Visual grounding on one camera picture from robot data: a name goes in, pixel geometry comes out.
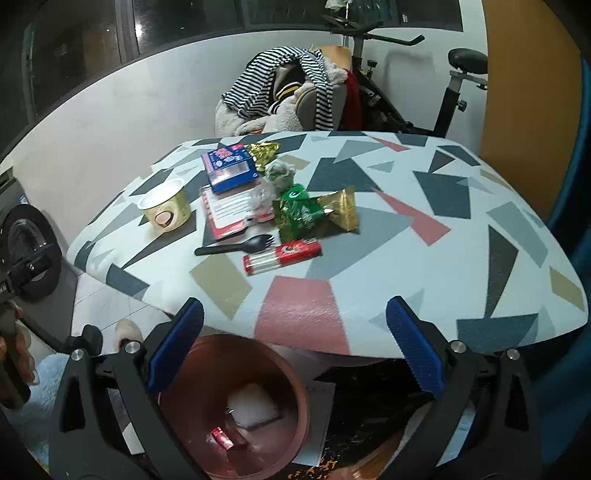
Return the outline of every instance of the geometric patterned tablecloth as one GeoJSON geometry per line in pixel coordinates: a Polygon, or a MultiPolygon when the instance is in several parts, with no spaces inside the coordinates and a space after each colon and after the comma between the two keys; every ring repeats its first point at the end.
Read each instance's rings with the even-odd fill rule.
{"type": "MultiPolygon", "coordinates": [[[[261,232],[251,227],[226,242],[261,232]]],[[[587,322],[587,300],[566,255],[529,205],[490,166],[441,138],[384,132],[282,132],[185,142],[117,195],[67,258],[94,278],[169,313],[188,297],[207,325],[315,351],[402,357],[385,324],[402,295],[449,340],[479,352],[526,345],[587,322]],[[323,255],[248,277],[242,254],[195,257],[214,240],[199,188],[201,154],[238,141],[281,143],[278,156],[314,195],[356,187],[359,232],[321,240],[323,255]],[[157,236],[141,196],[180,177],[192,209],[157,236]]]]}

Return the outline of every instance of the paper cup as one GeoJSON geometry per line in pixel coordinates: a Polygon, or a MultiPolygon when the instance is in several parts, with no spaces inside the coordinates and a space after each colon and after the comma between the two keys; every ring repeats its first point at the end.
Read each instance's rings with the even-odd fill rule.
{"type": "Polygon", "coordinates": [[[183,186],[182,179],[167,180],[140,198],[138,208],[154,229],[169,232],[189,219],[191,209],[183,186]]]}

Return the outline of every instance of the metal bolt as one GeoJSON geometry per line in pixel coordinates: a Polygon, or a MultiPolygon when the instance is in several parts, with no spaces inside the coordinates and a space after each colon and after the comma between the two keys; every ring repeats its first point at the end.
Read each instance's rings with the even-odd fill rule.
{"type": "Polygon", "coordinates": [[[452,350],[456,353],[464,353],[466,351],[466,344],[460,340],[454,340],[449,344],[452,350]]]}
{"type": "Polygon", "coordinates": [[[521,356],[519,354],[518,350],[515,350],[514,348],[509,348],[507,350],[507,356],[511,359],[511,360],[519,360],[519,357],[521,356]]]}
{"type": "Polygon", "coordinates": [[[75,362],[77,362],[78,360],[82,360],[82,357],[84,357],[84,350],[77,348],[76,350],[74,350],[72,352],[72,354],[70,355],[70,358],[72,360],[74,360],[75,362]]]}
{"type": "Polygon", "coordinates": [[[125,345],[125,351],[127,353],[135,353],[139,350],[139,342],[130,342],[125,345]]]}

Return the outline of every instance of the black and white striped cloth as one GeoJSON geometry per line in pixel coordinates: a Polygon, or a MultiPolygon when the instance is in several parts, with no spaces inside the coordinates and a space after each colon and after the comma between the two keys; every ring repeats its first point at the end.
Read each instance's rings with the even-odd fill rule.
{"type": "Polygon", "coordinates": [[[324,68],[321,51],[303,48],[276,47],[259,53],[238,77],[229,91],[222,95],[222,101],[236,110],[241,118],[267,115],[269,91],[275,77],[275,69],[298,60],[306,75],[316,87],[316,130],[332,130],[332,84],[324,68]]]}

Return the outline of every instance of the black saddle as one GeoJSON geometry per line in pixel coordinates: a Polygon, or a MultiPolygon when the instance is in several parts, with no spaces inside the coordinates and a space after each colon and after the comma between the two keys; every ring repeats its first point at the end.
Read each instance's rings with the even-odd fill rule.
{"type": "Polygon", "coordinates": [[[469,48],[454,48],[447,54],[449,65],[466,73],[488,73],[488,57],[469,48]]]}

